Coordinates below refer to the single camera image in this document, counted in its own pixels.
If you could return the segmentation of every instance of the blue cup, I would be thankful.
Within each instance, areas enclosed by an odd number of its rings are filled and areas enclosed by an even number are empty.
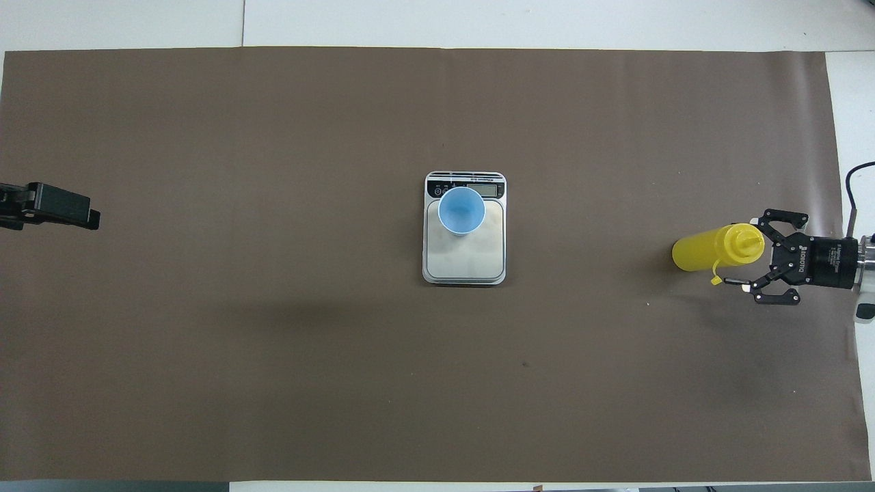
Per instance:
[[[471,234],[487,216],[480,193],[467,186],[456,186],[444,193],[437,204],[437,217],[455,235]]]

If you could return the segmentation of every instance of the brown mat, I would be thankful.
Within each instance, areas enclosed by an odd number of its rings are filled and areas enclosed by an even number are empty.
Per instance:
[[[672,242],[840,235],[822,53],[7,53],[0,478],[870,478],[852,298]],[[421,276],[423,178],[508,178],[508,275]],[[761,273],[764,263],[740,274]]]

